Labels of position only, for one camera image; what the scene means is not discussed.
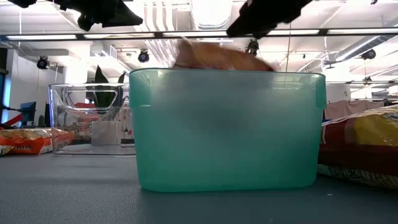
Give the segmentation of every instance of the ceiling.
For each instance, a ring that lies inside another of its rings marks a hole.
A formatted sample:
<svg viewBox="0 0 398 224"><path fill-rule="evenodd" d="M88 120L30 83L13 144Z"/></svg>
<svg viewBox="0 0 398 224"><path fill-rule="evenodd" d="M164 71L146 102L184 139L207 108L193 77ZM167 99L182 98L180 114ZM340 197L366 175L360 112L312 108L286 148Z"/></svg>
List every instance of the ceiling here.
<svg viewBox="0 0 398 224"><path fill-rule="evenodd" d="M244 3L242 0L217 0L219 4L213 4L212 9L203 12L203 18L216 20L220 14L228 10L232 23L239 16L239 9ZM291 24L281 24L278 29L321 29L321 28L359 28L359 27L385 27L391 26L391 22L398 24L398 0L378 0L371 5L368 0L320 0L313 1L303 8L302 15ZM195 30L192 17L195 5L190 5L189 0L135 0L125 1L136 14L144 17L144 24L139 27L113 27L102 28L96 24L90 33L101 32L140 32L156 30ZM231 9L223 4L232 4ZM84 32L77 24L79 13L75 11L61 11L51 2L39 0L37 4L27 9L20 9L11 3L0 0L0 34L55 34L55 33L79 33ZM339 37L266 37L259 41L259 57L273 64L281 71L297 72L322 72L336 81L343 79L362 80L365 75L372 75L373 80L393 80L398 78L394 66L398 51L398 38L391 38L373 49L377 55L375 59L363 60L351 58L345 62L334 64L332 69L326 70L322 62L331 60L331 55L340 52L350 45L355 44L365 37L339 36ZM248 38L237 38L214 41L224 47L244 50ZM112 45L118 51L118 60L130 69L142 67L164 67L170 65L174 59L173 46L176 40L104 40L104 46ZM93 60L93 56L87 55L82 50L83 46L90 46L92 41L74 42L23 42L21 49L29 51L37 49L68 49L77 57L83 58L95 68L96 64L104 63L101 60ZM150 60L148 63L139 63L137 56L140 49L149 49ZM112 69L114 64L101 65L109 78L115 79L120 75L119 70ZM372 91L379 91L391 85L379 85Z"/></svg>

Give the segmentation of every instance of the clear plastic bin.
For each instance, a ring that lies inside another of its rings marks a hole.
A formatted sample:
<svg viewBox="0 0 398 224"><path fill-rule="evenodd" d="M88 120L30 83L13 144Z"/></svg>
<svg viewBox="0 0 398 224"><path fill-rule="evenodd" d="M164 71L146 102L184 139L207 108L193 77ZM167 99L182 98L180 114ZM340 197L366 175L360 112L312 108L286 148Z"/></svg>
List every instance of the clear plastic bin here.
<svg viewBox="0 0 398 224"><path fill-rule="evenodd" d="M134 155L128 84L50 85L55 154ZM62 134L73 134L71 142Z"/></svg>
<svg viewBox="0 0 398 224"><path fill-rule="evenodd" d="M315 180L323 75L143 69L130 74L130 96L145 189L281 189Z"/></svg>

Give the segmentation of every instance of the table surface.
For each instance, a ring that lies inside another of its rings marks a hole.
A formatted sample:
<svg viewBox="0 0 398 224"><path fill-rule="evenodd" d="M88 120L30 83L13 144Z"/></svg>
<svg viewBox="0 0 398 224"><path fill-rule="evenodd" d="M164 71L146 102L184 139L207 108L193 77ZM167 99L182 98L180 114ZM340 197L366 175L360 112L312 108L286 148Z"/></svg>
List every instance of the table surface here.
<svg viewBox="0 0 398 224"><path fill-rule="evenodd" d="M161 194L134 157L0 157L0 223L398 223L398 192L318 177L298 190Z"/></svg>

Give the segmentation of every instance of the ceiling duct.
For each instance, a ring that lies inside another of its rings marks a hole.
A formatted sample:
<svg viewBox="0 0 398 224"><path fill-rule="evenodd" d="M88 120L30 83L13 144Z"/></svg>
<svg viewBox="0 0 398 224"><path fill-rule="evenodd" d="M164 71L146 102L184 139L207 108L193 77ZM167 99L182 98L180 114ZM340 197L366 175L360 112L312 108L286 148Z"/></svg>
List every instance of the ceiling duct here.
<svg viewBox="0 0 398 224"><path fill-rule="evenodd" d="M190 0L196 30L225 30L231 20L233 0Z"/></svg>
<svg viewBox="0 0 398 224"><path fill-rule="evenodd" d="M393 21L387 23L384 27L398 27L398 18L395 18ZM335 63L344 62L345 60L359 56L394 37L395 35L377 35L375 37L364 37L357 43L338 52L335 55Z"/></svg>

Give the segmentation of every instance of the white ceiling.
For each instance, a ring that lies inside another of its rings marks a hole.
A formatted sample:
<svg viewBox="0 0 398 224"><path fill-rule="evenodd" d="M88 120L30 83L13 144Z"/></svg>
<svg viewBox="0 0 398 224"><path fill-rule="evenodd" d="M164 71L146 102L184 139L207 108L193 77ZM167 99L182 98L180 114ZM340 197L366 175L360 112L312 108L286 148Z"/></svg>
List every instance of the white ceiling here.
<svg viewBox="0 0 398 224"><path fill-rule="evenodd" d="M172 25L175 30L192 30L192 20L190 17L189 0L135 0L135 3L145 3L145 21L146 28L148 22L154 24L150 30L165 29L165 12L167 7L171 6ZM311 2L302 10L302 15L291 24L282 24L278 29L319 29L319 28L354 28L354 27L383 27L388 22L396 19L398 14L398 0L379 0L377 4L370 5L368 0L320 0ZM125 2L128 6L135 7L131 2ZM239 8L244 1L234 1L231 11L231 22L239 16ZM153 7L152 15L148 15L149 7ZM156 23L157 10L163 12L162 23L164 27ZM208 17L212 15L209 12L203 12ZM63 12L49 2L39 1L36 5L27 9L20 9L17 6L9 4L5 0L0 0L0 34L43 34L43 33L77 33L83 32L76 24L78 14L73 11ZM140 31L137 27L113 27L102 28L100 25L92 27L90 32L134 32ZM296 72L314 57L325 52L338 52L361 40L363 37L293 37L293 38L263 38L260 43L260 54L264 60L267 60L280 68L282 71ZM249 39L232 39L232 42L223 42L225 47L243 50L248 44ZM113 45L118 51L118 57L131 68L140 67L158 67L162 62L156 61L153 55L150 55L149 63L139 63L137 53L139 49L147 49L148 43L144 40L118 40L104 41L104 44ZM84 57L83 52L79 52L80 46L90 45L92 42L24 42L22 47L35 49L69 49L75 55ZM377 57L373 60L351 59L343 66L349 67L353 78L359 79L365 73L376 73L385 68L395 66L398 50L398 39L381 44L374 48ZM312 63L312 71L322 72L321 66ZM116 77L118 72L107 70L109 77Z"/></svg>

